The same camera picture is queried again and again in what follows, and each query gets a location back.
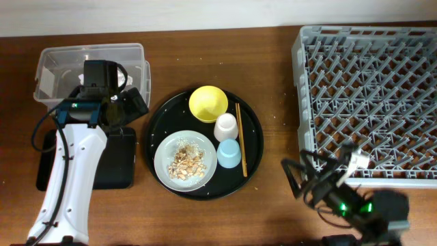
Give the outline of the grey plate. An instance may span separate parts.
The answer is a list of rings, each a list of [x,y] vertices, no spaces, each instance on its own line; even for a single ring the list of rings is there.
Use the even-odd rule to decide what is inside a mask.
[[[167,167],[173,161],[173,156],[177,148],[176,142],[180,138],[194,141],[199,144],[201,149],[204,149],[203,162],[207,167],[204,177],[192,177],[188,180],[170,179]],[[158,146],[154,157],[154,168],[158,179],[164,186],[173,191],[189,192],[204,187],[214,175],[216,166],[217,157],[215,147],[207,137],[195,131],[178,131],[166,137]]]

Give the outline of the wooden chopstick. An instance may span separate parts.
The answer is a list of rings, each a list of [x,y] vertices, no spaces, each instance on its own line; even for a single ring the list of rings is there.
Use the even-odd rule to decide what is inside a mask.
[[[242,127],[240,103],[236,103],[236,113],[238,117],[238,130],[239,130],[240,148],[241,148],[241,155],[242,155],[242,172],[243,172],[243,176],[246,178],[248,176],[248,172],[247,172],[246,155],[245,155],[245,147],[244,147],[244,134],[243,134],[243,127]]]
[[[240,112],[240,104],[238,102],[235,103],[236,106],[236,120],[238,126],[238,139],[240,142],[240,152],[241,152],[241,163],[242,163],[242,173],[243,176],[247,177],[247,169],[246,169],[246,161],[245,161],[245,151],[244,151],[244,135],[242,131],[242,118]]]

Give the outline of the yellow bowl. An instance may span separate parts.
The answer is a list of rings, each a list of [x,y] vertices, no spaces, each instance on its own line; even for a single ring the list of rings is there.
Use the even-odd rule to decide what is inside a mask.
[[[216,122],[227,111],[228,104],[225,92],[211,85],[197,88],[188,100],[192,115],[204,123]]]

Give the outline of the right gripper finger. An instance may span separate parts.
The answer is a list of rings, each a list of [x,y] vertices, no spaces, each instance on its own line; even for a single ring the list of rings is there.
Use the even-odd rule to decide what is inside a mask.
[[[358,150],[358,145],[355,143],[345,143],[338,150],[336,154],[319,154],[309,150],[301,150],[300,156],[309,160],[312,158],[315,161],[323,161],[332,164],[348,164],[352,159],[352,153]]]
[[[291,159],[283,159],[281,161],[281,166],[290,184],[293,196],[296,199],[300,198],[306,185],[304,177],[306,174],[306,167]]]

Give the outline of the light blue cup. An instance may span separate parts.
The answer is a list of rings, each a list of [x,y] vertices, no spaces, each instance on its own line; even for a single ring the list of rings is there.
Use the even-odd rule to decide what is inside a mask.
[[[218,145],[216,155],[220,166],[235,168],[241,162],[240,145],[235,139],[226,139]]]

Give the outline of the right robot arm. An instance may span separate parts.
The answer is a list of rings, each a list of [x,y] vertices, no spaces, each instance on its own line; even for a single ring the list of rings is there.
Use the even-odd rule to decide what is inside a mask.
[[[361,233],[324,236],[314,245],[401,245],[401,234],[410,228],[408,196],[380,189],[371,196],[360,195],[346,184],[358,168],[369,165],[369,155],[354,143],[340,148],[339,157],[301,150],[302,163],[283,159],[281,166],[293,196],[302,198],[328,225]]]

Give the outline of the food scraps pile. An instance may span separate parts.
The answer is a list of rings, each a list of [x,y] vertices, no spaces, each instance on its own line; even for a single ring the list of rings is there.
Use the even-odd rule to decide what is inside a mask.
[[[173,161],[167,167],[170,179],[188,180],[192,177],[202,178],[207,170],[203,162],[205,151],[194,141],[185,138],[177,140]]]

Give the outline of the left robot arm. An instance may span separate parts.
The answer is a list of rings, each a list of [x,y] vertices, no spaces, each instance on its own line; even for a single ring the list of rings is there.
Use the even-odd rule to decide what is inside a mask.
[[[108,135],[147,114],[139,90],[120,83],[119,63],[87,60],[83,84],[44,115],[56,126],[55,158],[44,201],[27,245],[87,245],[97,167]]]

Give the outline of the white napkin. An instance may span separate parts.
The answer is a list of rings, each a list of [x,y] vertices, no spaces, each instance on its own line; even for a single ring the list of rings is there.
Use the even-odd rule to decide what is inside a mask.
[[[80,84],[84,85],[84,74],[80,74],[78,76],[80,80]],[[132,85],[133,78],[131,76],[127,76],[127,79],[125,78],[124,74],[121,72],[121,70],[117,71],[117,78],[118,78],[118,86],[121,87],[123,85],[128,86]]]

